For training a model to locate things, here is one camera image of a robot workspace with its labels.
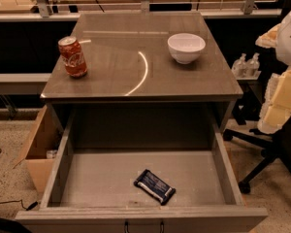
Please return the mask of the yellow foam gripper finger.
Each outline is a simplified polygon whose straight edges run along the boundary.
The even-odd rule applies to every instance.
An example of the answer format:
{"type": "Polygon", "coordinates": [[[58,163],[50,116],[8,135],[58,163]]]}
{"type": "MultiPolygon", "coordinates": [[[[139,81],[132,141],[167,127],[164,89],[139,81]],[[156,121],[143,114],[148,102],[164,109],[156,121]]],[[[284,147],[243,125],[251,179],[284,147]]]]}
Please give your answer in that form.
{"type": "Polygon", "coordinates": [[[271,75],[257,124],[263,133],[274,134],[291,117],[291,26],[279,23],[259,36],[256,45],[274,48],[276,58],[288,66],[281,75],[271,75]]]}

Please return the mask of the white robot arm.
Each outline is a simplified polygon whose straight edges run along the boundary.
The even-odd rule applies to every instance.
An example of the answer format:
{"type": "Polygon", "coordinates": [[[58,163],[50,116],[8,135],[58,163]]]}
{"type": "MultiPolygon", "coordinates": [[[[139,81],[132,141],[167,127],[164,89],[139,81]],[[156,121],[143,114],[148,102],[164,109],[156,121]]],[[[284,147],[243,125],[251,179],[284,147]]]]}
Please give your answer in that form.
{"type": "Polygon", "coordinates": [[[271,75],[260,111],[258,129],[274,134],[291,117],[291,11],[280,24],[260,36],[256,44],[275,48],[276,59],[288,66],[281,75],[271,75]]]}

